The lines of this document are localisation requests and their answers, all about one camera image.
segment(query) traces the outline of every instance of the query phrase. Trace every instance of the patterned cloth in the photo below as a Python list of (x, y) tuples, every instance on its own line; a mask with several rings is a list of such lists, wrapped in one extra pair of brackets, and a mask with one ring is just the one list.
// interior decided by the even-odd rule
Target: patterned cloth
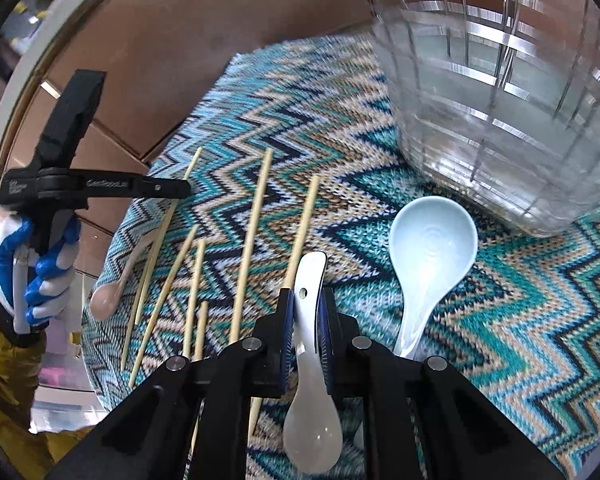
[[(143, 261), (117, 313), (88, 319), (84, 356), (91, 381), (111, 409), (126, 386), (148, 316), (194, 222), (207, 240), (200, 300), (210, 301), (205, 354), (227, 345), (232, 298), (251, 200), (264, 149), (274, 149), (251, 261), (242, 335), (275, 306), (312, 175), (322, 184), (305, 251), (329, 257), (326, 283), (341, 312), (362, 332), (393, 347), (402, 294), (388, 254), (397, 211), (445, 189), (410, 169), (395, 141), (384, 75), (365, 37), (278, 44), (236, 56), (152, 167), (181, 178), (198, 146), (195, 196), (180, 202), (158, 258), (126, 370), (120, 354)], [(510, 232), (454, 196), (474, 218), (480, 245), (468, 276), (436, 307), (419, 351), (442, 354), (572, 478), (600, 441), (600, 206), (554, 238)], [(132, 203), (113, 238), (96, 286), (116, 280), (141, 235), (158, 226), (167, 201)], [(160, 313), (139, 381), (182, 350), (194, 250)], [(253, 478), (295, 476), (282, 451), (289, 393), (267, 400), (248, 453)], [(352, 446), (358, 402), (342, 406), (345, 445), (330, 478), (362, 478)]]

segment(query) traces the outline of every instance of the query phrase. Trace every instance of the chevron pattern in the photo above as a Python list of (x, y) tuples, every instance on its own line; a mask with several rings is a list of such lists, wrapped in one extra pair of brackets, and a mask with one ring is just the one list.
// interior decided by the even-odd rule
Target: chevron pattern
[[(302, 203), (313, 174), (322, 185), (306, 251), (329, 257), (326, 281), (338, 307), (363, 333), (390, 346), (402, 295), (388, 256), (397, 211), (445, 189), (409, 168), (395, 141), (384, 76), (361, 37), (283, 43), (236, 56), (226, 73), (170, 140), (151, 174), (181, 177), (198, 146), (195, 195), (180, 202), (158, 258), (136, 328), (130, 362), (120, 353), (143, 261), (118, 312), (106, 322), (86, 314), (84, 356), (107, 408), (128, 393), (133, 358), (148, 314), (190, 225), (208, 241), (200, 299), (210, 301), (205, 354), (227, 345), (233, 294), (251, 198), (264, 149), (274, 163), (251, 263), (242, 334), (272, 311)], [(572, 478), (600, 441), (600, 206), (563, 234), (520, 237), (455, 196), (471, 213), (480, 245), (469, 275), (438, 305), (418, 349), (441, 354), (488, 396)], [(116, 280), (133, 246), (155, 228), (167, 201), (138, 200), (113, 238), (96, 286)], [(139, 380), (182, 350), (194, 251), (162, 308)], [(250, 478), (291, 478), (282, 452), (285, 399), (264, 403), (248, 456)], [(345, 445), (329, 478), (362, 478), (363, 455), (352, 446), (362, 407), (342, 406)]]

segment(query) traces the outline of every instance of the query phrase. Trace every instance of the gloved hand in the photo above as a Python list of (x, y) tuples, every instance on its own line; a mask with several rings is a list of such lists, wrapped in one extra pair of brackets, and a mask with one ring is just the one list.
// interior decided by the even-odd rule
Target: gloved hand
[[(78, 255), (80, 222), (71, 215), (60, 239), (46, 254), (39, 256), (27, 247), (33, 233), (28, 218), (11, 215), (0, 226), (0, 303), (13, 316), (16, 334), (30, 333), (30, 327), (44, 323), (50, 317), (70, 317), (75, 325), (76, 313), (66, 312), (69, 286), (75, 271), (74, 261)], [(35, 276), (29, 281), (29, 267)], [(81, 305), (72, 305), (72, 310)], [(78, 328), (68, 326), (69, 332)]]

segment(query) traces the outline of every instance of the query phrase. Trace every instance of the silver rivet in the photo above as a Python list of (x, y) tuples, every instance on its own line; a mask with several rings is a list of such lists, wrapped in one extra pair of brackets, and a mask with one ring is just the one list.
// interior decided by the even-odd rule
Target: silver rivet
[(371, 339), (363, 335), (357, 335), (351, 340), (351, 344), (358, 350), (366, 350), (371, 348)]
[(439, 355), (434, 355), (433, 357), (427, 359), (427, 365), (429, 365), (429, 368), (432, 370), (441, 372), (446, 368), (446, 359), (440, 357)]
[(167, 359), (167, 370), (177, 372), (182, 370), (187, 364), (187, 358), (181, 355), (174, 355)]
[(262, 341), (257, 337), (248, 337), (242, 342), (242, 348), (248, 351), (257, 350), (262, 346)]

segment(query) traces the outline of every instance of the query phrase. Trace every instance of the spoon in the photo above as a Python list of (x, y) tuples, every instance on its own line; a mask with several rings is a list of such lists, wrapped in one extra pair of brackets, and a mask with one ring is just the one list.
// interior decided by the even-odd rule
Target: spoon
[[(404, 297), (394, 354), (413, 359), (435, 306), (469, 272), (478, 251), (478, 233), (469, 213), (441, 196), (404, 206), (389, 231), (389, 256)], [(362, 449), (362, 424), (354, 444)]]
[(134, 268), (136, 260), (142, 251), (154, 243), (157, 234), (158, 229), (153, 229), (140, 238), (140, 241), (126, 259), (126, 264), (124, 269), (122, 269), (119, 280), (105, 283), (93, 291), (91, 301), (89, 302), (89, 310), (95, 319), (103, 321), (113, 316), (113, 313), (118, 309), (120, 298), (122, 298), (122, 293), (125, 290), (126, 281), (131, 275), (131, 269)]
[(291, 463), (306, 474), (328, 471), (342, 452), (340, 417), (327, 393), (315, 347), (315, 314), (326, 266), (326, 254), (306, 254), (294, 287), (298, 390), (286, 414), (282, 442)]

